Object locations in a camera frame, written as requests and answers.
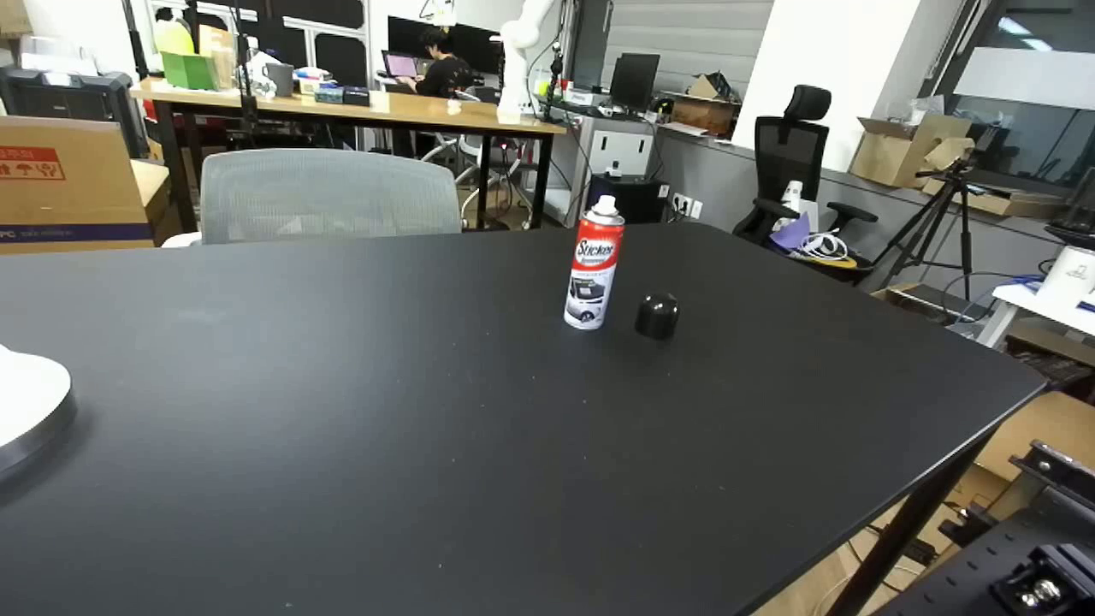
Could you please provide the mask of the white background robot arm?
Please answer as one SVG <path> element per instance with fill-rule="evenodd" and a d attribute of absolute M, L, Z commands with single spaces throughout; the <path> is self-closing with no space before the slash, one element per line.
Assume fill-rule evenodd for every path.
<path fill-rule="evenodd" d="M 535 50 L 539 42 L 539 29 L 558 0 L 521 0 L 514 21 L 500 29 L 504 44 L 504 94 L 497 103 L 500 124 L 521 124 L 530 107 L 526 74 L 535 70 Z"/>

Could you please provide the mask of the white round robot base plate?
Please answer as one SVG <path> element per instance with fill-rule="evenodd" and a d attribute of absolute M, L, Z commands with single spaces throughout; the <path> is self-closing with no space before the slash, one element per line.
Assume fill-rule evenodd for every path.
<path fill-rule="evenodd" d="M 38 463 L 71 417 L 71 374 L 50 355 L 0 346 L 0 480 Z"/>

